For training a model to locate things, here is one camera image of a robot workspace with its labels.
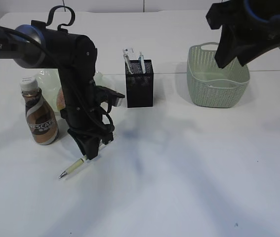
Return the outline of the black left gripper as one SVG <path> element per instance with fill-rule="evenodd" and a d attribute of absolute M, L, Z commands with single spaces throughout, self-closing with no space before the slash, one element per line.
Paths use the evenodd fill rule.
<path fill-rule="evenodd" d="M 115 126 L 110 117 L 113 106 L 96 99 L 96 84 L 86 81 L 62 81 L 66 107 L 61 117 L 69 126 L 69 133 L 78 145 L 80 152 L 88 160 L 98 156 L 100 142 L 107 145 L 114 139 Z"/>

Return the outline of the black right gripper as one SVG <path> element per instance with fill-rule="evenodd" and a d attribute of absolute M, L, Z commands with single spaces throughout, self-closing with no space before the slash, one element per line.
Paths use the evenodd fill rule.
<path fill-rule="evenodd" d="M 280 0 L 214 3 L 206 19 L 211 29 L 222 30 L 215 54 L 217 66 L 221 69 L 237 55 L 239 63 L 244 66 L 280 47 Z"/>

